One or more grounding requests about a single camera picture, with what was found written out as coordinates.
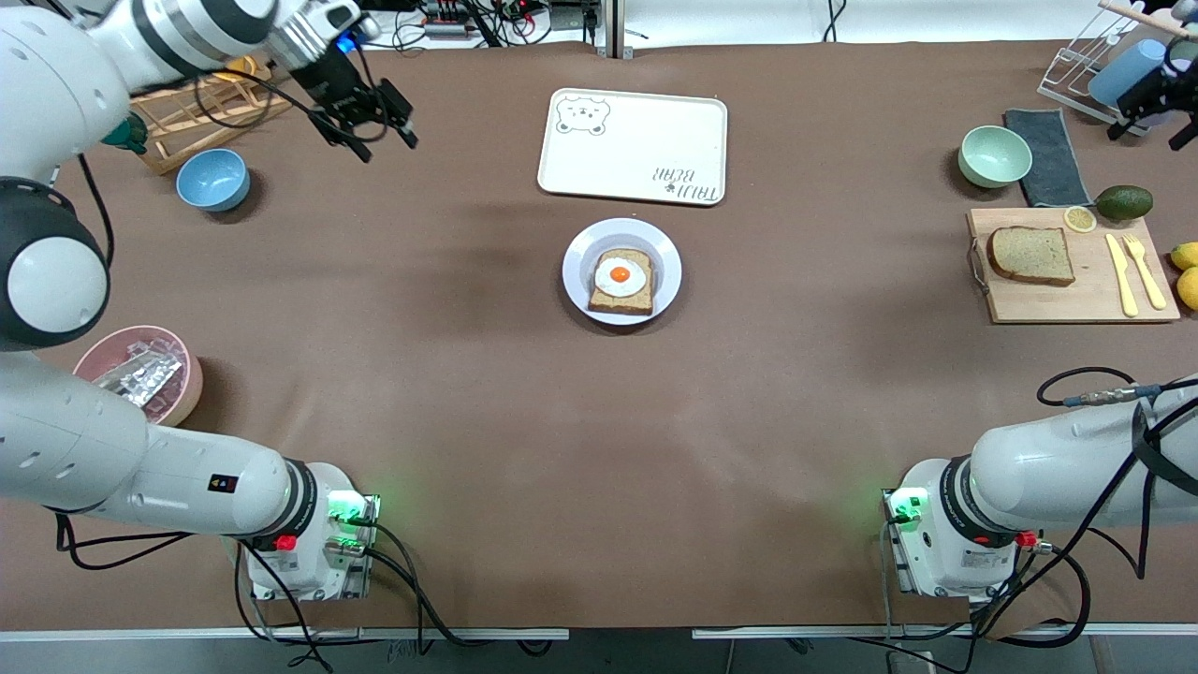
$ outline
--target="metal post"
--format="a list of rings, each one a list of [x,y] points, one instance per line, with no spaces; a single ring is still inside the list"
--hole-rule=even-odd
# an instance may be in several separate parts
[[[624,43],[627,0],[603,0],[604,45],[598,49],[606,59],[631,59],[633,48]]]

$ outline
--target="wooden cutting board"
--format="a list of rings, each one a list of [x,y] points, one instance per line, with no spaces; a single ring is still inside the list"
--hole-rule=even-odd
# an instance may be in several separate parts
[[[973,208],[969,211],[969,232],[978,245],[973,260],[982,281],[990,287],[986,300],[994,322],[1164,322],[1180,317],[1173,290],[1161,268],[1161,255],[1156,253],[1152,236],[1144,218],[1130,220],[1126,225],[1099,227],[1089,233],[1078,233],[1065,226],[1065,208]],[[1071,285],[1058,287],[1036,283],[1019,283],[1003,278],[994,272],[986,256],[990,233],[1000,226],[1034,226],[1037,229],[1060,227],[1065,231],[1069,259],[1073,263]],[[1148,269],[1164,293],[1166,305],[1157,310],[1148,302],[1148,293],[1136,268],[1136,261],[1127,255],[1127,284],[1131,285],[1139,315],[1127,317],[1119,303],[1119,281],[1114,262],[1107,248],[1106,233],[1120,238],[1133,233],[1144,244]]]

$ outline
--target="yellow knife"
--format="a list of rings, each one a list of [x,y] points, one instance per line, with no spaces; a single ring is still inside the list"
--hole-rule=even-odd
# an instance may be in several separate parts
[[[1139,315],[1139,306],[1136,305],[1136,297],[1131,295],[1131,285],[1127,284],[1127,255],[1124,255],[1123,245],[1109,233],[1107,233],[1107,248],[1111,248],[1111,260],[1115,262],[1115,275],[1119,278],[1119,302],[1123,303],[1124,315],[1136,317]]]

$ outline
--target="fried egg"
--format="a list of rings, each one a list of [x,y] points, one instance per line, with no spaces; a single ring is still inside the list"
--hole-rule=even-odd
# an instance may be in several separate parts
[[[645,269],[624,257],[607,257],[595,269],[595,287],[612,297],[630,297],[645,287]]]

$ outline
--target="green bowl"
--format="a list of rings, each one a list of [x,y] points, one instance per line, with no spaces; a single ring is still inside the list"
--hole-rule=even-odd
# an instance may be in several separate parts
[[[1002,126],[979,126],[966,134],[957,165],[979,187],[1002,187],[1031,170],[1031,148],[1018,133]]]

